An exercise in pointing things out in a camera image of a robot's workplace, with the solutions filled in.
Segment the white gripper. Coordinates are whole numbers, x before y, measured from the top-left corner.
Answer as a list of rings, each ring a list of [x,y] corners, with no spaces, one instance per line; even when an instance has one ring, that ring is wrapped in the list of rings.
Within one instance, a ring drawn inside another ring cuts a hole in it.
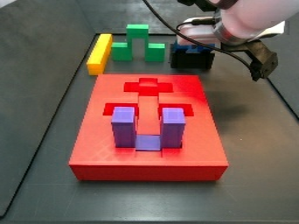
[[[191,17],[176,25],[176,31],[187,38],[205,44],[217,44],[217,40],[213,34],[213,17]]]

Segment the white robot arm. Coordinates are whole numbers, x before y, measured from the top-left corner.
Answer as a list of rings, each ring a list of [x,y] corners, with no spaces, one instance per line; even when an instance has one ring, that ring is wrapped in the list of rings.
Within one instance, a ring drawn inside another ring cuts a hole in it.
[[[191,0],[211,17],[191,17],[179,26],[187,38],[239,46],[284,32],[285,20],[299,12],[299,0]]]

